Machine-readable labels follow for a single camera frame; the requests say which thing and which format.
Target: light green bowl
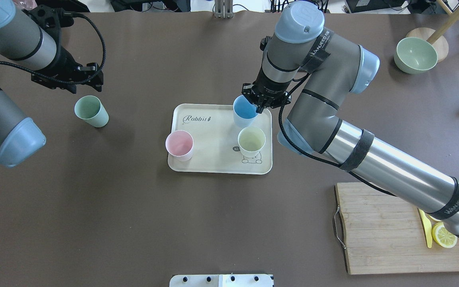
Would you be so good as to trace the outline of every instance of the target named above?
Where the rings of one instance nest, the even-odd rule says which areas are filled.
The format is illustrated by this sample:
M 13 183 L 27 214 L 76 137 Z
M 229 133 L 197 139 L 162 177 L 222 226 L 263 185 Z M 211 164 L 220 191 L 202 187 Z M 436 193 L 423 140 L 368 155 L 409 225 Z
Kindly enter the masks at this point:
M 396 46 L 394 62 L 405 73 L 424 73 L 435 67 L 438 55 L 433 46 L 421 38 L 408 37 Z

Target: tabletop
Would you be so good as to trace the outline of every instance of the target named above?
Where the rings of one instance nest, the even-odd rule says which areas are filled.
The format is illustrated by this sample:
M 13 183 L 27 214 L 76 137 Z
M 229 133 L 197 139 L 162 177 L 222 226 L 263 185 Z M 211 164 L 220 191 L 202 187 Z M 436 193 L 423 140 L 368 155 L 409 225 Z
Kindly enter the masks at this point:
M 279 15 L 87 15 L 107 44 L 102 92 L 50 90 L 0 67 L 0 87 L 47 137 L 19 166 L 0 166 L 0 287 L 164 287 L 175 274 L 228 273 L 273 274 L 276 286 L 459 285 L 459 272 L 348 275 L 331 218 L 335 184 L 355 179 L 277 141 L 265 175 L 168 167 L 175 107 L 233 103 L 255 80 L 260 40 Z M 431 71 L 407 75 L 393 62 L 406 33 L 446 19 L 329 14 L 326 27 L 381 60 L 375 80 L 338 116 L 459 178 L 459 22 L 445 34 L 448 57 Z M 100 62 L 95 32 L 75 22 L 63 29 L 64 47 L 82 64 Z M 75 117 L 86 94 L 102 100 L 105 127 Z

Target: blue cup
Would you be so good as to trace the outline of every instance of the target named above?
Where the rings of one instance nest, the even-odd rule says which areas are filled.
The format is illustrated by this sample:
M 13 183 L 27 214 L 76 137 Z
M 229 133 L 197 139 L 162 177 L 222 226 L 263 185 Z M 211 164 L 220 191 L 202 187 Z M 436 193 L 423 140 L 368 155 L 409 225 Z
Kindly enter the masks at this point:
M 238 96 L 233 102 L 233 120 L 237 126 L 241 128 L 250 126 L 257 115 L 256 106 L 249 103 L 244 95 Z

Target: gray robot arm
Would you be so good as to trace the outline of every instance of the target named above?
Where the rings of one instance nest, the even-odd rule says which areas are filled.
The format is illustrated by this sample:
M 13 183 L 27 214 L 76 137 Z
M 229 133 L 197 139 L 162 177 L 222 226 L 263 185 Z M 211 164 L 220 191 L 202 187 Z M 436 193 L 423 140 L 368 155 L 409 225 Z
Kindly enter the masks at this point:
M 308 71 L 311 76 L 283 124 L 290 141 L 279 133 L 279 142 L 295 152 L 291 143 L 323 154 L 340 169 L 443 220 L 459 237 L 459 180 L 336 116 L 346 95 L 362 92 L 378 67 L 375 55 L 324 28 L 324 15 L 314 5 L 294 2 L 266 44 L 257 80 L 244 84 L 242 93 L 258 112 L 282 106 L 289 102 L 286 89 L 295 73 Z
M 101 91 L 102 67 L 96 63 L 83 67 L 61 46 L 60 28 L 73 24 L 71 13 L 66 14 L 46 6 L 24 14 L 11 0 L 0 0 L 0 55 L 33 72 L 31 80 L 45 87 L 75 93 L 75 84 L 87 84 Z M 0 164 L 14 167 L 43 145 L 40 129 L 0 88 Z

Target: knife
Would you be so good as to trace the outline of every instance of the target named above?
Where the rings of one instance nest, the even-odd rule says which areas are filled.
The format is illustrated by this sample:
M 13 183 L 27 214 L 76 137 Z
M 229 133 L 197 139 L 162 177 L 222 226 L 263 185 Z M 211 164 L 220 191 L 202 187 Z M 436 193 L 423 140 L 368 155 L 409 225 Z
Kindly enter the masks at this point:
M 424 211 L 419 210 L 419 215 L 421 216 L 422 227 L 424 229 L 424 235 L 426 236 L 426 245 L 428 248 L 432 247 L 433 238 L 432 238 L 432 222 L 428 219 Z

